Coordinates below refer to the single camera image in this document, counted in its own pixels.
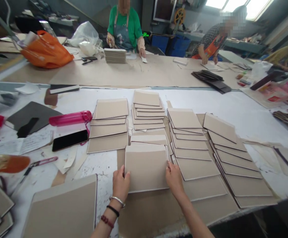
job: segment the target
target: silver bracelet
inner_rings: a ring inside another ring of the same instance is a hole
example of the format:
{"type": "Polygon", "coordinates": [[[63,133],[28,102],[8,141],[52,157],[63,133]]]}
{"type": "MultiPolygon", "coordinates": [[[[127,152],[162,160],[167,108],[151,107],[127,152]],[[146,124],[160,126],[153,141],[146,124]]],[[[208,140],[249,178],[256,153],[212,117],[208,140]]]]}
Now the silver bracelet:
{"type": "Polygon", "coordinates": [[[125,207],[125,203],[123,203],[121,199],[119,199],[119,198],[117,198],[117,197],[110,197],[110,200],[111,200],[111,199],[115,199],[115,200],[117,200],[120,204],[122,204],[122,208],[125,207]]]}

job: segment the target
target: phone screen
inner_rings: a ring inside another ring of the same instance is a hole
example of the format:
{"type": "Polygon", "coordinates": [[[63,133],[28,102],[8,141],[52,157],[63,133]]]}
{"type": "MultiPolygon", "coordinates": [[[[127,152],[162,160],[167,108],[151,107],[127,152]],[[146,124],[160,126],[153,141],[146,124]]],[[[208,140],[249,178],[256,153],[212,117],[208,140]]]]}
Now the phone screen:
{"type": "Polygon", "coordinates": [[[80,144],[89,139],[89,135],[87,130],[72,133],[66,136],[58,137],[54,139],[54,143],[52,145],[52,151],[58,151],[61,149],[68,148],[70,146],[80,144]]]}

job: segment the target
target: yellow shirt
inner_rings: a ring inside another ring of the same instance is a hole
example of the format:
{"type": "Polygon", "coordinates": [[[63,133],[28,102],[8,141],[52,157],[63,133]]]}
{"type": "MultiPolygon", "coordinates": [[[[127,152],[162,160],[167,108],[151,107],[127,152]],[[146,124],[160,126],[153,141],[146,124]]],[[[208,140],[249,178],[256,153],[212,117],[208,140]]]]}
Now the yellow shirt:
{"type": "Polygon", "coordinates": [[[286,60],[285,63],[288,62],[288,46],[277,50],[276,52],[271,54],[269,57],[265,58],[264,61],[267,61],[276,65],[283,59],[286,60]]]}

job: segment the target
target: person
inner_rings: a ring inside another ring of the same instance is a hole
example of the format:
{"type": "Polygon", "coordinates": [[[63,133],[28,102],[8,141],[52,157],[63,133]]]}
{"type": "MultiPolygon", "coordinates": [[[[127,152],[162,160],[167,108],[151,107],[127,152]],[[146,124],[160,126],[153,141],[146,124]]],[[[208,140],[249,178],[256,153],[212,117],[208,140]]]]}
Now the person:
{"type": "MultiPolygon", "coordinates": [[[[109,206],[107,206],[104,211],[101,220],[95,227],[91,238],[104,238],[110,236],[113,225],[124,205],[130,188],[131,174],[130,172],[127,172],[125,177],[123,177],[123,174],[124,165],[113,173],[112,199],[110,200],[109,206]]],[[[198,238],[215,238],[208,227],[203,223],[186,195],[179,166],[174,165],[169,161],[166,167],[166,181],[185,216],[192,236],[198,238]]]]}
{"type": "Polygon", "coordinates": [[[223,47],[224,42],[230,35],[233,27],[243,22],[247,16],[247,7],[245,5],[236,8],[231,16],[227,17],[223,23],[214,25],[204,35],[198,47],[193,50],[193,59],[202,59],[203,64],[208,63],[208,59],[213,56],[215,64],[218,63],[218,53],[223,47]]]}
{"type": "Polygon", "coordinates": [[[270,56],[265,58],[264,61],[272,63],[274,66],[277,66],[284,71],[288,71],[288,46],[275,51],[270,56]]]}
{"type": "Polygon", "coordinates": [[[138,46],[141,57],[146,58],[145,42],[140,19],[130,0],[119,0],[110,12],[107,43],[111,48],[132,52],[138,46]]]}

